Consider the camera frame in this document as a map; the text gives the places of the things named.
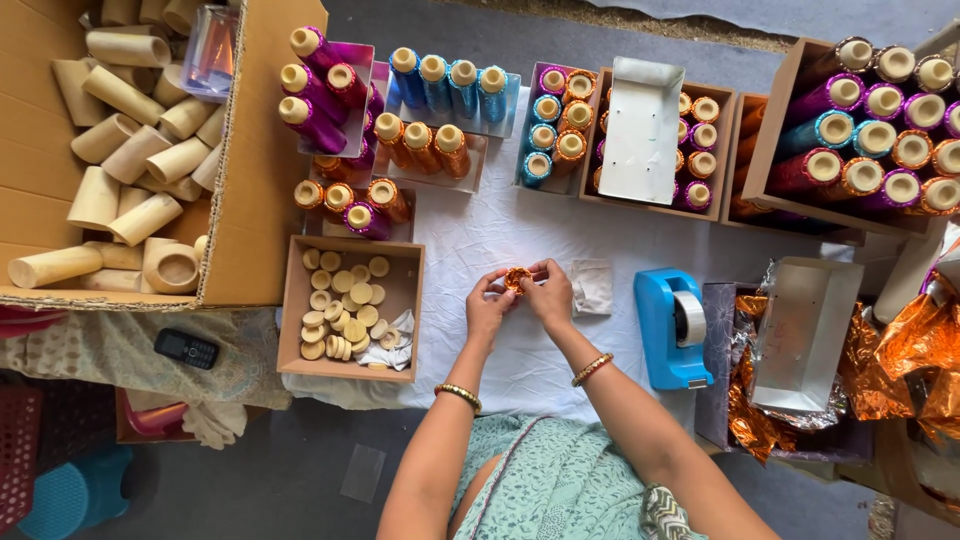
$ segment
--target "blue tape dispenser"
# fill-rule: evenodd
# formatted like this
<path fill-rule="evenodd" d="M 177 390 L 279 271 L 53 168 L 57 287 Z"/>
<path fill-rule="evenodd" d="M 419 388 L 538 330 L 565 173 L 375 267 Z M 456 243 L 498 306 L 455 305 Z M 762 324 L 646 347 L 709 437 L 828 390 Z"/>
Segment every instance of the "blue tape dispenser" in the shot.
<path fill-rule="evenodd" d="M 707 318 L 693 278 L 676 268 L 637 272 L 634 297 L 650 385 L 678 390 L 713 384 L 704 367 Z"/>

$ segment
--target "black feature phone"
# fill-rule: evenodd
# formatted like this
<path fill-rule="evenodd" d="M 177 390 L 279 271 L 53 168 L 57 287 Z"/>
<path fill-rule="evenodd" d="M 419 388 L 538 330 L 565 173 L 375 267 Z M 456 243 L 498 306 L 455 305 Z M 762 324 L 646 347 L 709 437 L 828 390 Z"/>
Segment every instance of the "black feature phone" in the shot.
<path fill-rule="evenodd" d="M 200 369 L 213 369 L 220 347 L 179 330 L 165 328 L 154 343 L 154 352 Z"/>

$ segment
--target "white sheet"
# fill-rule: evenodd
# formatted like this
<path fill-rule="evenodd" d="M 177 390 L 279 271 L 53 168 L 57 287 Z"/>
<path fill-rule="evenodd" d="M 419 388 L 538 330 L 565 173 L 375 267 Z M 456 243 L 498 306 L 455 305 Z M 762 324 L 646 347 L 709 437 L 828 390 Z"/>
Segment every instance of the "white sheet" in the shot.
<path fill-rule="evenodd" d="M 413 384 L 284 374 L 297 397 L 351 409 L 427 408 L 466 334 L 464 298 L 495 268 L 552 257 L 569 270 L 575 258 L 613 267 L 613 315 L 574 325 L 614 363 L 651 390 L 633 295 L 634 273 L 664 266 L 704 282 L 755 282 L 769 258 L 818 257 L 821 244 L 644 211 L 599 205 L 513 187 L 527 92 L 520 91 L 513 138 L 492 139 L 478 194 L 418 186 L 414 241 L 426 245 L 417 381 Z M 719 204 L 720 194 L 714 195 Z M 527 306 L 510 314 L 487 361 L 479 398 L 484 414 L 553 414 L 597 420 L 563 355 Z M 692 432 L 694 393 L 663 392 L 660 401 Z"/>

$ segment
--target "bangle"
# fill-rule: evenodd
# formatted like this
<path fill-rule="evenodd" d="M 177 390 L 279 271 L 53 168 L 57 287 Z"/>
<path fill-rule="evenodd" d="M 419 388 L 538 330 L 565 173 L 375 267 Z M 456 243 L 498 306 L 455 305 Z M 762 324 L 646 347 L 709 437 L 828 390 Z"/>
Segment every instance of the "bangle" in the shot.
<path fill-rule="evenodd" d="M 613 361 L 613 353 L 605 353 L 603 356 L 600 356 L 591 362 L 590 365 L 585 367 L 583 371 L 578 373 L 577 376 L 574 377 L 570 382 L 570 384 L 572 384 L 574 388 L 580 386 L 589 378 L 589 376 L 593 375 L 593 372 L 600 369 L 600 366 L 607 365 L 611 361 Z"/>
<path fill-rule="evenodd" d="M 449 392 L 451 394 L 456 394 L 461 398 L 467 400 L 471 405 L 473 405 L 473 413 L 480 414 L 480 409 L 483 408 L 483 405 L 480 404 L 480 400 L 473 395 L 469 390 L 465 390 L 456 384 L 437 384 L 433 387 L 433 395 L 439 396 L 441 392 Z"/>

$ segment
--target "red plastic basket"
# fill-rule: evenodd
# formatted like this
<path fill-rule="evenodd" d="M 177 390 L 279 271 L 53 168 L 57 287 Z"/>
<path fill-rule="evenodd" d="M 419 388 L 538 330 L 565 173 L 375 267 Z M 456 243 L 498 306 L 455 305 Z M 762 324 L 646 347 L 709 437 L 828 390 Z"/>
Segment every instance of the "red plastic basket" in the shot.
<path fill-rule="evenodd" d="M 42 400 L 43 393 L 34 388 L 0 385 L 0 534 L 34 505 Z"/>

